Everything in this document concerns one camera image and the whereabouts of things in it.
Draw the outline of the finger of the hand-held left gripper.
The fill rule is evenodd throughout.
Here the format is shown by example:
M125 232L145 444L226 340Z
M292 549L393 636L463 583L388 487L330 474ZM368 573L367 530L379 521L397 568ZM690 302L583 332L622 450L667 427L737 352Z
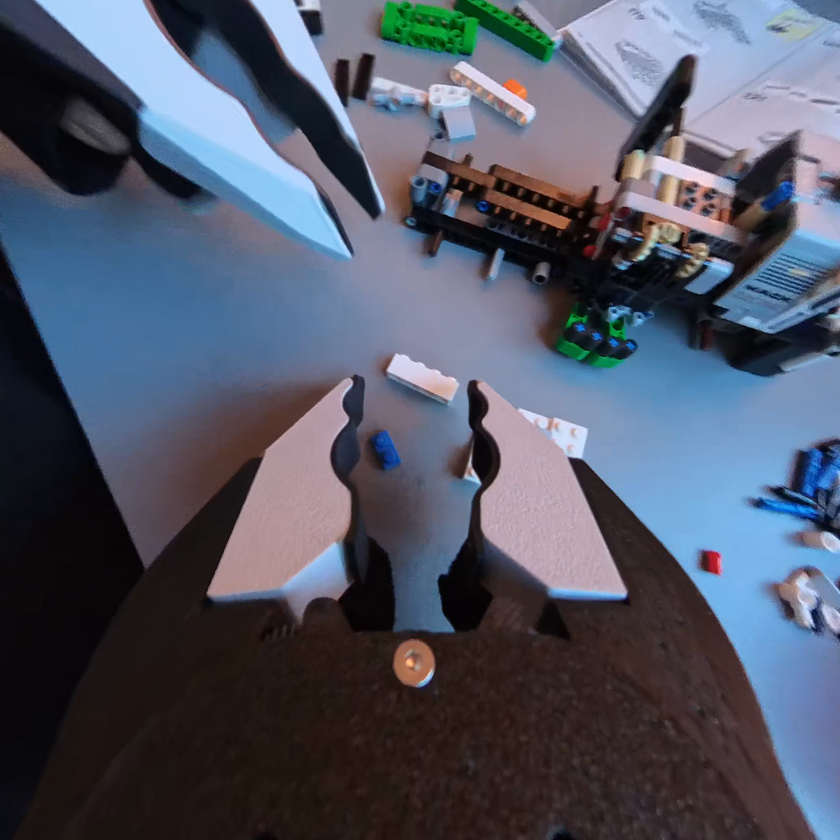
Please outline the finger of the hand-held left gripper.
M284 235L351 259L320 186L176 47L147 2L37 5L139 98L140 144L158 162Z
M152 1L175 46L273 144L300 131L373 219L385 203L297 2Z

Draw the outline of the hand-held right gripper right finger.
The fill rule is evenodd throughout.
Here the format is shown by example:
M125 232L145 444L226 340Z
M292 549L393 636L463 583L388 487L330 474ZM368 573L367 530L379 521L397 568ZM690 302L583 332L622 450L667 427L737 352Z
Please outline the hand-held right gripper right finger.
M625 601L627 586L571 459L484 381L468 385L475 436L469 536L493 594Z

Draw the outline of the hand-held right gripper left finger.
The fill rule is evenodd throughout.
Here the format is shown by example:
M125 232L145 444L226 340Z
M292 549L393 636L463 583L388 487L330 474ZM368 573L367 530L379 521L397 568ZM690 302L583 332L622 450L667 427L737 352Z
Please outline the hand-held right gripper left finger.
M262 456L207 590L209 601L339 600L369 550L350 473L364 378L334 386Z

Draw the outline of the white lego brick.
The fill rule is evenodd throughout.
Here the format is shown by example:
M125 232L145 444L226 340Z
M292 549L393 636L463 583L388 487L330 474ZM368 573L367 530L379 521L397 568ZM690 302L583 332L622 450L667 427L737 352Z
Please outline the white lego brick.
M404 353L394 353L385 368L385 376L412 391L438 403L449 405L459 389L459 382L452 376L428 368Z

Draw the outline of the pile of small lego pieces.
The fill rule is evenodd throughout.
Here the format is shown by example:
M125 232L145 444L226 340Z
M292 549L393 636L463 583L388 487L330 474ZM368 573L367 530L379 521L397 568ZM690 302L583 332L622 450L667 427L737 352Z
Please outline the pile of small lego pieces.
M804 549L839 556L839 441L827 440L794 457L786 485L767 486L751 508L797 520L794 541ZM839 638L838 579L813 565L788 573L773 586L784 614L815 635Z

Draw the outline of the white lego connector piece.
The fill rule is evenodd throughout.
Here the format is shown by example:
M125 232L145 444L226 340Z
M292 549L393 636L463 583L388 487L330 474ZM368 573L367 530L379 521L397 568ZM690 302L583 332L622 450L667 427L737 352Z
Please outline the white lego connector piece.
M427 96L426 91L391 79L374 77L366 101L374 107L391 111L424 109L427 105Z

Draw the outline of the white lego plate assembly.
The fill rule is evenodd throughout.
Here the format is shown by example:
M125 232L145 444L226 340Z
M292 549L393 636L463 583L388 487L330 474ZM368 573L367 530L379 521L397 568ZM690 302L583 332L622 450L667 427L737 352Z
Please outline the white lego plate assembly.
M570 423L556 416L544 416L531 412L525 408L518 408L518 413L531 425L535 426L543 436L550 439L571 459L583 459L588 429L579 424ZM469 441L469 450L465 462L462 480L480 485L480 478L474 467L475 436Z

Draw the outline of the white rounded lego piece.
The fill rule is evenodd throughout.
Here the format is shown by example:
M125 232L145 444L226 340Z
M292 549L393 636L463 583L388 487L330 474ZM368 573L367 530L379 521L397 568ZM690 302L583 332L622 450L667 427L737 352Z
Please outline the white rounded lego piece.
M468 107L472 99L472 91L459 85L433 84L427 89L427 115L437 120L443 112Z

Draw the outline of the green lego panel plate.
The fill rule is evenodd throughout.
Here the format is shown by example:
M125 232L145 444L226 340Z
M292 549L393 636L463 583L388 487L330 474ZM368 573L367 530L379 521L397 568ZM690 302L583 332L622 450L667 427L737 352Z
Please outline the green lego panel plate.
M453 9L410 2L386 2L381 37L400 46L471 56L479 21Z

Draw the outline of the long white lego beam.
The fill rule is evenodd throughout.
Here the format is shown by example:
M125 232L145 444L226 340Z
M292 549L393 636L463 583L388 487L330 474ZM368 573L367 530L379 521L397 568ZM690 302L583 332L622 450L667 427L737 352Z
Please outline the long white lego beam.
M473 98L518 126L528 126L536 117L536 109L527 99L463 60L449 70L449 78L457 86L470 91Z

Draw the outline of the green lego beam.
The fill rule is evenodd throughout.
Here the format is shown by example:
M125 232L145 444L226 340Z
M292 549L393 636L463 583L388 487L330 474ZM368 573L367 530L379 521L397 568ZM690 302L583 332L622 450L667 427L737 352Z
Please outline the green lego beam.
M454 9L478 20L479 26L545 63L551 60L555 44L551 37L489 1L454 1Z

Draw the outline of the lego truck model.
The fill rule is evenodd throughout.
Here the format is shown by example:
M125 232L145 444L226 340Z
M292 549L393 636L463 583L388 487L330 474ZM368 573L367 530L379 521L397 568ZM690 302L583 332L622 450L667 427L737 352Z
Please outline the lego truck model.
M762 377L838 357L838 138L789 133L716 172L684 162L684 105L697 58L684 56L616 162L614 194L575 195L494 164L480 171L428 147L403 224L436 256L448 242L504 261L573 302L555 349L599 369L637 351L630 331L657 308L689 308L706 349L727 333L731 367Z

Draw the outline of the open lego instruction booklet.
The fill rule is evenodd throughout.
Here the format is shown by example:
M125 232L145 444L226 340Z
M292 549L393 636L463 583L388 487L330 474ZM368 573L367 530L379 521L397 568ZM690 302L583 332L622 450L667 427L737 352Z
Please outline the open lego instruction booklet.
M798 3L609 2L567 24L561 46L636 118L696 57L684 125L710 150L761 150L795 130L838 138L838 23Z

